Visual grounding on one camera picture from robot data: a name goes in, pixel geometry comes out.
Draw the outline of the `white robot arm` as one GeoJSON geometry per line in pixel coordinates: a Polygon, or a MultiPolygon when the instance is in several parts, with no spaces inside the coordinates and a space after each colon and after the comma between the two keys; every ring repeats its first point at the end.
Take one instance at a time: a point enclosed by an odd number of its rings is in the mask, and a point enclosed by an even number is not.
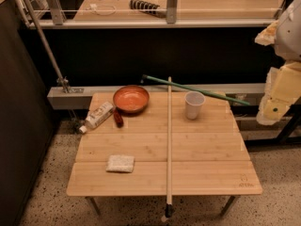
{"type": "Polygon", "coordinates": [[[293,0],[279,19],[255,38],[260,45],[273,45],[284,59],[279,69],[272,67],[266,76],[256,120],[262,125],[280,121],[301,97],[301,0],[293,0]]]}

